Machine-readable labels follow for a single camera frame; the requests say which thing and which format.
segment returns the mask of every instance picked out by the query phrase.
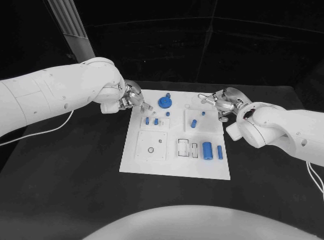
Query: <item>blue block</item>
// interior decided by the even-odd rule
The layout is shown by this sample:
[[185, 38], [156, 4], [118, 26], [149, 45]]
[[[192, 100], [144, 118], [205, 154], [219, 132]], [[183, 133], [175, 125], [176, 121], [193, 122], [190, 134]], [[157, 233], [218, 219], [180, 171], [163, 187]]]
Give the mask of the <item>blue block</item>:
[[218, 159], [222, 159], [221, 146], [217, 146], [217, 151], [218, 151]]
[[212, 160], [212, 146], [211, 143], [206, 141], [202, 143], [202, 155], [204, 155], [204, 160]]
[[195, 127], [195, 124], [196, 124], [196, 120], [193, 119], [193, 120], [192, 120], [192, 124], [190, 124], [190, 128]]

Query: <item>white base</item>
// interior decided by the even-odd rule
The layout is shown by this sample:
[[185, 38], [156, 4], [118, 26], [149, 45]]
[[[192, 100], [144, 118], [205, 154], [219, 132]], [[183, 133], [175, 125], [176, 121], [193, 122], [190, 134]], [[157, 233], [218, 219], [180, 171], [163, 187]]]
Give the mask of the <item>white base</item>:
[[[230, 180], [222, 126], [215, 108], [201, 104], [196, 92], [141, 90], [141, 93], [156, 113], [146, 111], [140, 114], [140, 109], [133, 108], [120, 172]], [[162, 109], [157, 100], [166, 93], [170, 94], [172, 106]], [[195, 128], [189, 127], [192, 119], [196, 120]], [[177, 139], [189, 142], [189, 156], [177, 156]], [[202, 159], [202, 142], [211, 142], [212, 160]], [[192, 144], [198, 146], [198, 158], [192, 157]], [[218, 159], [217, 145], [221, 146], [222, 159]]]

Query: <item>blue screw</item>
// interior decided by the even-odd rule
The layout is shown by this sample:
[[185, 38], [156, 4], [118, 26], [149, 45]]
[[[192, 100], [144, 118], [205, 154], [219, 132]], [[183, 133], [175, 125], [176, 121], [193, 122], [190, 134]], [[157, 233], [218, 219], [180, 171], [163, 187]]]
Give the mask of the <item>blue screw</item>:
[[196, 124], [196, 120], [193, 119], [193, 120], [192, 120], [192, 124], [190, 124], [190, 128], [195, 127], [195, 124]]

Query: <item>white curved surface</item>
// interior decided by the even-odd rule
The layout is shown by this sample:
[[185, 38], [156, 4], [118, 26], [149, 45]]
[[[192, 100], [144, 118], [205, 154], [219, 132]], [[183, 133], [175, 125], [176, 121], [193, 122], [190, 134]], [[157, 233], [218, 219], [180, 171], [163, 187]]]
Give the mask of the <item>white curved surface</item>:
[[159, 207], [118, 219], [83, 240], [315, 240], [295, 227], [215, 206]]

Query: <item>small blue part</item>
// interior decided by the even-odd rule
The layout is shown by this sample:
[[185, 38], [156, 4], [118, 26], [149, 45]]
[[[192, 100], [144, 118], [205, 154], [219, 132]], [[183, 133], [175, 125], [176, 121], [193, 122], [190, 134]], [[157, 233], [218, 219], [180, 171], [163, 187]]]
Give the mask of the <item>small blue part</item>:
[[202, 143], [202, 155], [204, 155], [204, 160], [212, 160], [212, 146], [211, 143], [206, 141]]
[[163, 96], [159, 100], [157, 100], [157, 105], [163, 108], [167, 109], [170, 107], [170, 94], [166, 93], [166, 96]]
[[195, 119], [192, 119], [190, 128], [193, 128], [193, 127], [195, 127], [195, 124], [196, 124], [196, 120], [195, 120]]
[[218, 151], [218, 159], [222, 159], [222, 155], [221, 155], [221, 146], [217, 146], [217, 151]]

